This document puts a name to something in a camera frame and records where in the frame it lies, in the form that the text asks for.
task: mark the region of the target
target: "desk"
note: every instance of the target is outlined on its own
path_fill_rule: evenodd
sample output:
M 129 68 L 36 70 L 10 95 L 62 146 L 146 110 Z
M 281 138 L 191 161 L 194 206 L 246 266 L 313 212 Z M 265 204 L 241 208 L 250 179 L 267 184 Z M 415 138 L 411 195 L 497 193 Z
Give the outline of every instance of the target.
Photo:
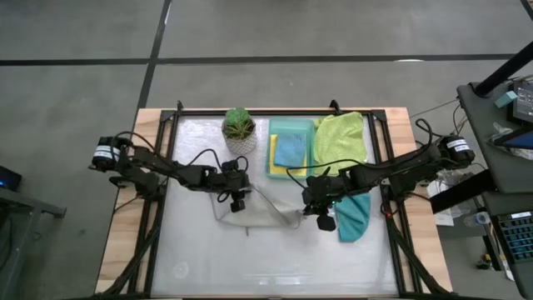
M 314 109 L 322 110 L 323 108 L 308 108 L 310 112 Z M 413 137 L 411 122 L 406 108 L 386 107 L 379 109 L 386 110 L 389 133 L 395 155 L 400 156 L 415 150 L 415 139 Z M 202 110 L 206 109 L 187 109 L 187 111 L 198 112 Z M 149 142 L 154 143 L 156 140 L 161 111 L 161 109 L 141 109 L 137 115 L 134 131 L 143 135 L 143 137 Z M 162 149 L 167 149 L 166 145 L 168 143 L 169 134 L 169 131 L 164 132 Z M 135 144 L 142 144 L 136 137 L 133 138 L 133 142 Z M 381 151 L 381 155 L 385 158 L 385 147 L 381 147 Z M 417 192 L 424 193 L 422 188 Z M 133 188 L 124 188 L 117 196 L 116 205 L 118 206 L 132 199 L 134 194 L 135 192 Z M 113 217 L 105 253 L 102 259 L 102 266 L 97 280 L 96 293 L 102 292 L 111 286 L 113 281 L 120 275 L 121 271 L 126 267 L 128 261 L 132 257 L 136 245 L 142 206 L 143 200 L 136 200 L 124 207 L 120 213 Z M 424 199 L 413 197 L 406 201 L 406 214 L 409 220 L 411 237 L 416 254 L 437 282 L 442 287 L 451 290 L 451 282 L 446 268 L 444 255 L 442 253 L 441 242 L 436 230 L 433 212 L 431 211 L 431 205 Z M 152 223 L 153 217 L 154 216 L 149 217 L 149 224 Z M 147 267 L 147 257 L 148 253 L 145 255 L 141 264 L 137 290 L 142 289 L 144 283 L 144 271 Z M 407 281 L 407 287 L 409 287 L 409 268 L 407 267 L 405 260 L 403 260 L 403 270 L 404 277 Z

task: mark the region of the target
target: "paper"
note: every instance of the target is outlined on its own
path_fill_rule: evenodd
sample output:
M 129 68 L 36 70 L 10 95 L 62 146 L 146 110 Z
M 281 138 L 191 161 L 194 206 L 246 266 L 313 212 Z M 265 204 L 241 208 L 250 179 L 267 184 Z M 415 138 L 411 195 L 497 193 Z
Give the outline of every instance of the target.
M 427 193 L 430 197 L 435 196 L 436 194 L 445 191 L 447 186 L 441 180 L 432 181 L 427 186 Z M 451 209 L 446 209 L 442 212 L 435 214 L 435 224 L 440 226 L 453 226 L 453 217 L 451 216 Z

